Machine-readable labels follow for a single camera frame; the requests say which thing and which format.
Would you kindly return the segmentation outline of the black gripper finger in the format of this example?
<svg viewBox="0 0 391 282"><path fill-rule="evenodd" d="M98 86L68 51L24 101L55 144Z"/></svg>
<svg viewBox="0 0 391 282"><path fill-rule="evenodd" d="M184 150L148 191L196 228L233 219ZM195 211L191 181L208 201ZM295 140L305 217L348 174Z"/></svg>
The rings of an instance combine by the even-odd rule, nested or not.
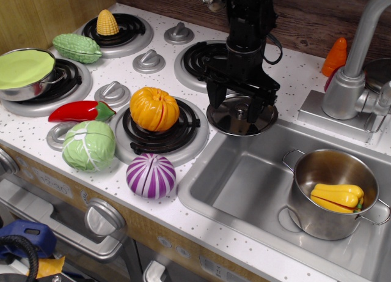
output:
<svg viewBox="0 0 391 282"><path fill-rule="evenodd" d="M210 105L217 109L226 98L227 88L219 82L207 80L206 89Z"/></svg>
<svg viewBox="0 0 391 282"><path fill-rule="evenodd" d="M254 123L259 115L263 112L266 105L266 100L262 97L252 97L247 112L247 122Z"/></svg>

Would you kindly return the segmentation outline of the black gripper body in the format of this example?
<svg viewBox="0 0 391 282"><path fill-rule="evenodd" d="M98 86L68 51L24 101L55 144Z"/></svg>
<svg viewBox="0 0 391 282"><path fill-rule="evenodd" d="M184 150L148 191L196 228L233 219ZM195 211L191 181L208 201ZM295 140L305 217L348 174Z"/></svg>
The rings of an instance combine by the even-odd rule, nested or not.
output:
<svg viewBox="0 0 391 282"><path fill-rule="evenodd" d="M280 84L263 70L265 47L252 53L234 53L227 47L227 58L209 58L205 61L207 80L222 83L227 90L233 90L250 97L262 97L266 105L276 102Z"/></svg>

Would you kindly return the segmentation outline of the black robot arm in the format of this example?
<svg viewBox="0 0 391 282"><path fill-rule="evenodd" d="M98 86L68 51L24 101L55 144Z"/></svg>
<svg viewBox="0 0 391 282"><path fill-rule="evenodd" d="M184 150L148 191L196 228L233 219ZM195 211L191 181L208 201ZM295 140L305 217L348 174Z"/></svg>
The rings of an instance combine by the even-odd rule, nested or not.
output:
<svg viewBox="0 0 391 282"><path fill-rule="evenodd" d="M224 44L200 42L183 57L185 69L206 82L210 106L218 108L227 90L251 98L247 121L253 123L268 106L273 106L280 88L262 67L266 41L281 44L271 31L278 15L273 0L203 0L227 11L229 35Z"/></svg>

